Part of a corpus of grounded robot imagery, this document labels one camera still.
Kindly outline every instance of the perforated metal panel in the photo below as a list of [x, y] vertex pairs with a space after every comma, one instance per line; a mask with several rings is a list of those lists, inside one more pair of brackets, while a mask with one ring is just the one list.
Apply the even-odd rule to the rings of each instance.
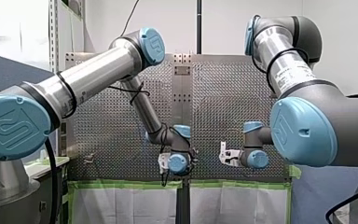
[[[79, 64], [92, 56], [69, 53], [67, 63]], [[160, 120], [170, 124], [172, 64], [149, 67], [139, 76]], [[70, 164], [71, 179], [160, 179], [160, 146], [146, 142], [143, 124], [124, 92], [102, 91], [78, 108], [72, 123], [78, 155]], [[92, 162], [85, 162], [91, 154]]]
[[[67, 54], [67, 67], [92, 56]], [[146, 69], [140, 78], [161, 121], [191, 124], [192, 147], [200, 153], [192, 178], [286, 181], [286, 166], [272, 147], [266, 147], [271, 163], [262, 171], [228, 167], [218, 160], [220, 141], [226, 140], [231, 148], [241, 147], [241, 127], [246, 120], [268, 124], [273, 99], [265, 77], [246, 57], [191, 55], [191, 62], [186, 62], [190, 74], [179, 78], [175, 71], [183, 62], [178, 57], [167, 55], [163, 64]], [[181, 118], [178, 110], [183, 111]], [[68, 142], [77, 153], [70, 164], [71, 179], [160, 180], [159, 146], [146, 143], [143, 124], [124, 93], [101, 92], [78, 108], [71, 123], [73, 137], [69, 134]]]
[[273, 147], [264, 148], [270, 159], [264, 170], [236, 169], [218, 158], [221, 141], [227, 141], [227, 148], [241, 148], [245, 121], [268, 125], [273, 103], [265, 75], [249, 58], [194, 55], [192, 146], [200, 152], [200, 163], [192, 177], [285, 181], [287, 166]]

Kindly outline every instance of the blue joint cap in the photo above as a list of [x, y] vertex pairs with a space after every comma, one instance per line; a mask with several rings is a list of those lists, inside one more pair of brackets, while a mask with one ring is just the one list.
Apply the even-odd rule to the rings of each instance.
[[21, 159], [37, 151], [50, 128], [48, 112], [35, 100], [0, 95], [0, 161]]
[[181, 125], [181, 124], [175, 124], [173, 125], [173, 128], [179, 132], [183, 137], [190, 138], [191, 137], [191, 129], [190, 126], [187, 125]]
[[[259, 18], [255, 18], [255, 25], [257, 24]], [[254, 24], [254, 19], [248, 21], [248, 25], [246, 28], [245, 34], [245, 55], [252, 56], [253, 55], [253, 37], [254, 37], [254, 30], [252, 25]]]
[[251, 131], [261, 129], [262, 127], [264, 127], [264, 124], [261, 121], [247, 121], [247, 122], [243, 123], [243, 130], [242, 131], [244, 133], [249, 133]]
[[181, 174], [186, 170], [187, 166], [188, 161], [186, 157], [182, 154], [172, 154], [168, 159], [168, 167], [170, 168], [170, 171], [174, 174]]
[[264, 169], [269, 164], [269, 156], [262, 150], [255, 150], [249, 154], [246, 161], [251, 168]]
[[329, 165], [337, 155], [337, 138], [326, 115], [297, 97], [281, 99], [272, 107], [274, 146], [287, 160], [314, 167]]
[[161, 35], [153, 28], [142, 28], [139, 31], [141, 49], [147, 62], [151, 65], [162, 63], [165, 58], [165, 46]]

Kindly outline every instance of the black stand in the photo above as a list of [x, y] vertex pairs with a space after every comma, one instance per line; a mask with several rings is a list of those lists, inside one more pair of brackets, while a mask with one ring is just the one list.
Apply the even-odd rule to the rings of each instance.
[[182, 188], [176, 191], [176, 224], [190, 224], [190, 183], [182, 181]]

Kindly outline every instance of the blue logo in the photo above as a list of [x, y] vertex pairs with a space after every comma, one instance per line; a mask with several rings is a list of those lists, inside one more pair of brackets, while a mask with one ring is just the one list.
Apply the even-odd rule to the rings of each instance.
[[276, 124], [274, 125], [273, 132], [279, 140], [282, 146], [286, 145], [288, 133], [292, 133], [292, 129], [290, 128], [289, 123], [284, 118], [284, 116], [279, 115]]
[[161, 39], [159, 38], [158, 35], [154, 35], [153, 37], [150, 37], [149, 41], [150, 41], [150, 46], [157, 53], [161, 53], [163, 51], [161, 45]]
[[39, 129], [21, 108], [0, 116], [0, 144], [12, 150], [39, 134]]

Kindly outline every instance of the white cloth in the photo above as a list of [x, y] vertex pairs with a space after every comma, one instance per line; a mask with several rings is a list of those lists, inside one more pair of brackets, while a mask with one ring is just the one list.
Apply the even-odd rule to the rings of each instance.
[[[287, 189], [192, 188], [192, 224], [286, 224]], [[174, 224], [176, 189], [76, 189], [75, 224]]]

